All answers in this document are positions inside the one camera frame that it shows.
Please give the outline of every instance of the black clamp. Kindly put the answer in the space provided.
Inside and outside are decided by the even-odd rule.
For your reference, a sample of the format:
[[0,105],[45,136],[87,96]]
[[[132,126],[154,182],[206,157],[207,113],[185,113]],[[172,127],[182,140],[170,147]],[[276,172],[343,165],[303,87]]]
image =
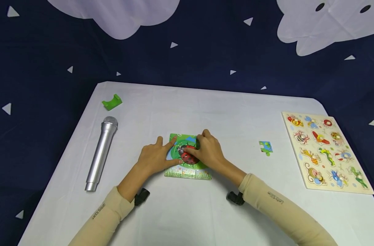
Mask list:
[[226,199],[239,206],[244,204],[242,192],[239,192],[239,194],[236,195],[233,191],[231,191],[228,193],[228,195],[226,195]]
[[139,206],[142,204],[144,201],[146,201],[147,197],[149,197],[150,192],[146,190],[145,188],[142,188],[140,190],[139,194],[135,195],[135,206]]

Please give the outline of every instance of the wooden peg puzzle board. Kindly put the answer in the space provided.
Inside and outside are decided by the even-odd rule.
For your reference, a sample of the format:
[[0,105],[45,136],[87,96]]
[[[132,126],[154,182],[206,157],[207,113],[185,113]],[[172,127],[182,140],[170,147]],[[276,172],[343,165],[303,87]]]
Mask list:
[[333,117],[282,112],[308,189],[374,194]]

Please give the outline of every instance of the puzzle piece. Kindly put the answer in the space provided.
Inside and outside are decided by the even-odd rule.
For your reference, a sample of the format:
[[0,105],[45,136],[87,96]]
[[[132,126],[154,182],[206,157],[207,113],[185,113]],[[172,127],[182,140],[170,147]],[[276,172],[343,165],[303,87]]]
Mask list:
[[272,145],[267,141],[259,141],[259,145],[262,145],[261,152],[265,152],[267,156],[270,156],[270,153],[273,152]]

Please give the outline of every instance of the black hole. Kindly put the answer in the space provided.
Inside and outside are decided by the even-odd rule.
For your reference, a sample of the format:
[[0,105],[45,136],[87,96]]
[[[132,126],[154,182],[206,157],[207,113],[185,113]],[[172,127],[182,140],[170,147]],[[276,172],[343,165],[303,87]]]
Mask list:
[[364,12],[366,12],[367,10],[369,10],[370,8],[371,8],[371,5],[364,6],[364,7],[360,10],[360,13],[363,14]]
[[325,6],[325,3],[321,3],[320,5],[318,5],[315,11],[318,12],[319,10],[323,9],[324,6]]

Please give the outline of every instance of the red ladybug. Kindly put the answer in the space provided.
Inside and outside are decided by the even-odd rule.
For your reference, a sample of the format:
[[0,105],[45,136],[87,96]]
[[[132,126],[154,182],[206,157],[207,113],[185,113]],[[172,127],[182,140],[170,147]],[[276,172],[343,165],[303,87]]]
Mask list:
[[179,152],[179,155],[180,155],[180,157],[181,157],[181,159],[185,162],[185,163],[187,163],[187,164],[190,164],[190,165],[194,165],[194,164],[196,164],[196,163],[198,163],[199,162],[199,159],[198,158],[196,158],[195,156],[193,156],[193,155],[190,155],[189,153],[186,153],[186,152],[184,152],[184,148],[192,148],[192,149],[194,149],[194,150],[196,150],[196,148],[194,147],[194,146],[192,146],[192,145],[183,145],[183,146],[181,146],[181,147],[178,147],[177,148],[177,151]]

